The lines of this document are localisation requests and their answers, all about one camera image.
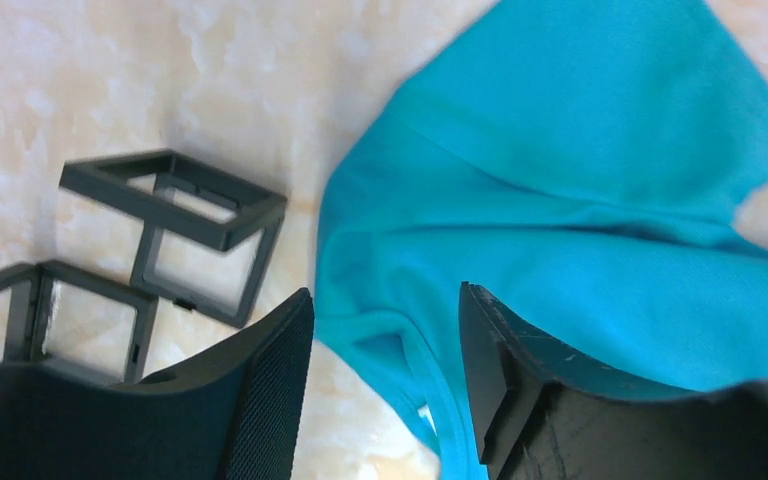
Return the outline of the black box with pink brooch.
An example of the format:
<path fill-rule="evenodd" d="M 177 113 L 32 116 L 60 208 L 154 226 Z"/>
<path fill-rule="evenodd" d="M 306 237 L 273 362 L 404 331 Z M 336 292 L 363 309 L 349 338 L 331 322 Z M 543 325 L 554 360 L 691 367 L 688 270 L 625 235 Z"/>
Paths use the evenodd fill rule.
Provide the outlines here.
<path fill-rule="evenodd" d="M 59 260 L 0 269 L 0 363 L 42 363 L 100 383 L 144 375 L 159 300 Z"/>

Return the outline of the teal t-shirt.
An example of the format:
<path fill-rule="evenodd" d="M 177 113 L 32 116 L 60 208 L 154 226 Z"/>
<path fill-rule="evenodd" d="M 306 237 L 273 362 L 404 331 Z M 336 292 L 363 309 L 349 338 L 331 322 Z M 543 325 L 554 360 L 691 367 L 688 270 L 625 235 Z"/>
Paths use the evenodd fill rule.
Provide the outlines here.
<path fill-rule="evenodd" d="M 458 327 L 474 282 L 613 367 L 768 379 L 768 84 L 702 1 L 502 1 L 393 95 L 330 177 L 316 334 L 481 479 Z"/>

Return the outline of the black box with grey brooch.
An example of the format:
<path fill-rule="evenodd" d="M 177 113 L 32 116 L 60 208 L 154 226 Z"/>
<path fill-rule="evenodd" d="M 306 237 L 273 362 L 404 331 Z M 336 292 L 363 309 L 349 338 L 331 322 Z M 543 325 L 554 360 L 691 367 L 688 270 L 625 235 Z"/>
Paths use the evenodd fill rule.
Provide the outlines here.
<path fill-rule="evenodd" d="M 283 224 L 284 195 L 170 149 L 67 162 L 59 185 L 142 221 L 131 285 L 231 327 L 247 323 Z M 222 303 L 154 273 L 165 233 L 220 253 L 259 235 L 240 297 Z"/>

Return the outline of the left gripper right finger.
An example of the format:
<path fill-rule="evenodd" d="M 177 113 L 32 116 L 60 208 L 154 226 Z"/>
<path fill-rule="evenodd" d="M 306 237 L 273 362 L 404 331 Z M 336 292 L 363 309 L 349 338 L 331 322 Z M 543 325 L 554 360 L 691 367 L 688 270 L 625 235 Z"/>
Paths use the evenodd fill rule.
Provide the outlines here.
<path fill-rule="evenodd" d="M 464 283 L 459 324 L 492 479 L 768 479 L 768 381 L 694 393 L 613 368 Z"/>

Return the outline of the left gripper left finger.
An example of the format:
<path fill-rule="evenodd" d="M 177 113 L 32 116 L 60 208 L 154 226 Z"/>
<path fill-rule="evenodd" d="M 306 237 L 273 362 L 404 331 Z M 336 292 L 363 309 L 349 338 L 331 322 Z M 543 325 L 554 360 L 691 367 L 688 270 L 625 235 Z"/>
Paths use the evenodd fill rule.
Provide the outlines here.
<path fill-rule="evenodd" d="M 287 479 L 311 294 L 136 384 L 0 364 L 0 479 Z"/>

